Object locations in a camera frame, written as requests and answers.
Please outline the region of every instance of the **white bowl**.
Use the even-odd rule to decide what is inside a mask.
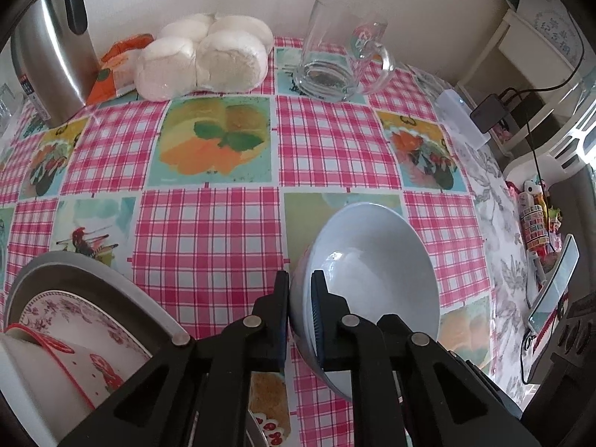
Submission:
[[[416,231],[398,213],[374,203],[337,212],[300,259],[290,287],[290,324],[300,354],[329,387],[352,399],[350,373],[323,372],[317,363],[312,322],[311,274],[325,273],[329,292],[372,322],[398,314],[412,331],[436,339],[439,288]]]
[[[0,333],[0,390],[39,447],[56,447],[91,412],[42,346],[11,337],[11,333]]]

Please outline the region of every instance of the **black cable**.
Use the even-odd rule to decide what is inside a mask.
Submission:
[[[510,97],[507,101],[505,101],[505,105],[509,104],[513,99],[515,99],[516,96],[520,96],[521,94],[527,94],[528,92],[549,92],[549,91],[556,91],[556,89],[561,89],[563,86],[566,86],[570,82],[570,80],[573,79],[573,76],[575,76],[575,74],[579,70],[579,66],[582,65],[583,56],[586,53],[586,47],[583,44],[582,35],[580,35],[579,30],[577,29],[577,25],[575,24],[575,21],[573,20],[573,17],[571,17],[571,13],[569,13],[569,10],[567,10],[567,15],[569,16],[569,19],[571,20],[571,24],[573,25],[573,28],[575,29],[575,32],[577,33],[577,36],[579,37],[579,41],[582,44],[582,55],[580,55],[579,61],[577,62],[577,65],[573,69],[573,72],[571,73],[571,75],[569,77],[567,77],[567,79],[565,79],[564,82],[562,82],[558,86],[552,86],[550,88],[542,88],[542,89],[523,89],[522,91],[516,91],[516,93],[514,95],[512,95],[512,97]],[[511,88],[506,89],[503,92],[503,96],[508,91],[510,91],[510,90],[511,90]]]
[[[516,89],[516,88],[506,88],[506,89],[505,89],[503,92],[501,92],[501,93],[499,94],[499,99],[502,99],[502,98],[504,98],[504,97],[505,97],[505,95],[506,95],[506,94],[507,94],[509,91],[515,91],[515,92],[517,92],[517,89]]]
[[[534,139],[532,137],[532,131],[530,129],[530,120],[527,118],[527,109],[523,107],[523,114],[526,120],[527,136],[530,141],[530,148],[532,149],[532,155],[534,156],[534,164],[536,165],[536,173],[538,174],[539,185],[542,186],[542,176],[540,176],[540,168],[538,166],[538,158],[536,157],[536,148],[534,147]]]

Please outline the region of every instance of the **glass mug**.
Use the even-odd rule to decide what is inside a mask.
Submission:
[[[395,67],[380,43],[386,28],[382,15],[356,0],[315,0],[294,84],[305,95],[327,102],[380,91]],[[364,71],[376,55],[383,61],[380,76],[364,87]]]

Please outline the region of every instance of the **pink gingham pattern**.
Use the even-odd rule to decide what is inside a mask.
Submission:
[[[267,57],[267,75],[265,76],[263,82],[260,86],[252,91],[249,94],[266,94],[268,96],[275,94],[275,68],[273,64],[273,54],[275,53],[275,49],[271,50],[269,56]]]
[[[366,70],[365,79],[373,82],[377,79],[380,66],[374,63]],[[436,122],[433,106],[420,90],[412,74],[402,69],[395,69],[395,74],[387,87],[368,96],[368,102],[376,109],[397,112],[406,116],[417,117],[425,121]]]
[[[277,117],[282,186],[400,188],[395,158],[368,107],[278,96]]]
[[[167,102],[135,101],[97,110],[70,160],[62,194],[139,190]]]
[[[295,37],[275,37],[275,46],[302,49],[302,39]]]
[[[15,141],[6,167],[0,171],[0,207],[17,201],[21,183],[42,136],[43,134],[36,134],[22,141]]]
[[[291,360],[298,398],[300,443],[309,447],[353,445],[352,406],[314,375],[295,345],[291,346]]]
[[[483,239],[469,196],[403,193],[410,225],[433,263],[442,307],[490,289]]]
[[[58,198],[17,204],[8,244],[5,293],[10,291],[21,267],[50,249],[50,236],[57,207]]]
[[[23,110],[21,111],[21,115],[19,116],[19,120],[17,121],[17,132],[14,135],[13,142],[18,140],[23,134],[23,130],[25,126],[29,124],[31,119],[34,115],[37,114],[37,111],[34,108],[34,105],[31,104],[31,101],[28,99],[25,100],[25,104],[23,104]]]
[[[72,116],[72,118],[70,118],[70,121],[76,121],[77,119],[80,119],[84,116],[88,116],[90,115],[92,112],[94,112],[94,110],[96,110],[99,107],[99,104],[93,105],[93,106],[87,106],[82,108],[79,112],[77,112],[74,116]]]
[[[279,191],[147,191],[133,280],[190,334],[203,338],[250,313],[283,268]]]

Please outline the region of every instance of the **decorative plate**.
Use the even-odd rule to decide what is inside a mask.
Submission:
[[[116,320],[70,292],[46,291],[36,295],[23,309],[19,322],[96,352],[122,373],[124,381],[151,358]]]
[[[25,341],[31,338],[42,346],[59,364],[91,408],[97,408],[124,383],[119,371],[84,346],[58,340],[22,324],[11,324],[7,333]]]

